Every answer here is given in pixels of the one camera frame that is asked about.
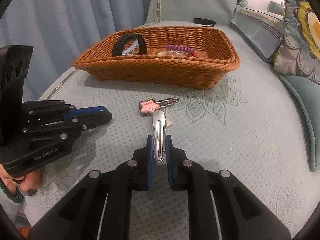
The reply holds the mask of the left hand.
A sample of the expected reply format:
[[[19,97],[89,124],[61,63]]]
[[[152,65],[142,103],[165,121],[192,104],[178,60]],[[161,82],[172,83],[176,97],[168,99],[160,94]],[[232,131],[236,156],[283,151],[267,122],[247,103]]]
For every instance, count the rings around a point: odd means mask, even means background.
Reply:
[[[20,189],[24,192],[38,190],[42,184],[42,175],[43,168],[40,168],[20,178],[13,178],[1,165],[1,181],[4,183],[5,188],[10,194],[15,194],[17,185],[19,185]]]

